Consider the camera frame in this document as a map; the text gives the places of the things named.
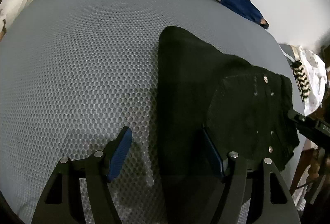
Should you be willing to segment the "black pants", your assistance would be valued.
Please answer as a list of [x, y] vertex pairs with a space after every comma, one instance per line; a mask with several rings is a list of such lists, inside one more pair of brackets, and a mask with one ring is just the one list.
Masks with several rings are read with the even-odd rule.
[[219, 163], [205, 134], [228, 151], [279, 172], [299, 145], [289, 78], [224, 54], [187, 30], [166, 27], [158, 42], [157, 148], [168, 223], [210, 223]]

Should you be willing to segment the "black white zigzag cloth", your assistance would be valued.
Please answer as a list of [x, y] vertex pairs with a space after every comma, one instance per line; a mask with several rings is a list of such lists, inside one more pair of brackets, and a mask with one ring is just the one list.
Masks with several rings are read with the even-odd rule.
[[294, 75], [300, 97], [302, 101], [306, 101], [311, 93], [310, 82], [308, 79], [308, 73], [300, 60], [292, 62], [291, 64], [292, 73]]

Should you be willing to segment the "white patterned cloth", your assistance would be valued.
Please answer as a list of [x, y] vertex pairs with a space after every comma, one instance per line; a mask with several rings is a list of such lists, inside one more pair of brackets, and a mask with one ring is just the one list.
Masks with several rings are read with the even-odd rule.
[[327, 71], [321, 58], [309, 49], [296, 47], [300, 61], [304, 65], [310, 82], [311, 93], [304, 104], [304, 115], [308, 116], [315, 112], [322, 104], [327, 84]]

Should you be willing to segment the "grey cloth with white trim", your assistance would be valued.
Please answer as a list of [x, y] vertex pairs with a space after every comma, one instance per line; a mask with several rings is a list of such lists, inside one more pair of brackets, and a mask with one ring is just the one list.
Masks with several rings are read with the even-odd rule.
[[283, 55], [286, 56], [290, 63], [294, 63], [300, 60], [300, 56], [296, 47], [288, 44], [279, 44], [279, 46], [283, 52]]

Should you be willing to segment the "grey mesh mattress cover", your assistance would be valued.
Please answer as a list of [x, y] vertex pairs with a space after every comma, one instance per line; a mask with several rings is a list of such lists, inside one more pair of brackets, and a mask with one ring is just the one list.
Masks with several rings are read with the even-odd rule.
[[110, 184], [123, 223], [164, 223], [158, 173], [158, 39], [178, 26], [292, 78], [265, 29], [215, 0], [35, 0], [1, 41], [1, 192], [30, 223], [59, 159], [89, 156], [131, 127]]

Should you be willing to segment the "white floral pillow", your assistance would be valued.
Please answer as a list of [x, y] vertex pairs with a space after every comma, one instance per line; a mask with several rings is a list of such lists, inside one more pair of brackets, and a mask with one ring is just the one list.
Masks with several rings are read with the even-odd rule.
[[20, 12], [34, 0], [2, 0], [1, 2], [1, 40]]

